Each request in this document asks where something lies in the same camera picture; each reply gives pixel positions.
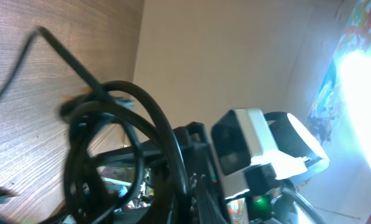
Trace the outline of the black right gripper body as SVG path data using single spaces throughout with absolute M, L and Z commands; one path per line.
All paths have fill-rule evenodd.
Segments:
M 136 166 L 135 183 L 140 184 L 143 169 L 152 171 L 155 196 L 148 208 L 119 214 L 114 207 L 90 217 L 90 223 L 229 223 L 223 189 L 214 163 L 204 125 L 190 123 L 175 128 L 181 172 L 167 166 L 163 150 L 152 140 L 104 152 L 94 157 L 98 165 Z

